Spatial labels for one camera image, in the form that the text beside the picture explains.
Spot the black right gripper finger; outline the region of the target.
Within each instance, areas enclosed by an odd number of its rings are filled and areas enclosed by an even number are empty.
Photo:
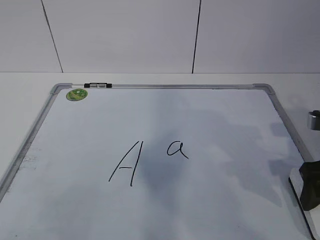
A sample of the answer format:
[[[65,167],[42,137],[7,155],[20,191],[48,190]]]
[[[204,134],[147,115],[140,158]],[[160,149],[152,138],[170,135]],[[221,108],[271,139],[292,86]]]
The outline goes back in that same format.
[[[303,181],[299,201],[304,211],[310,211],[320,204],[320,162],[304,162],[299,173]]]

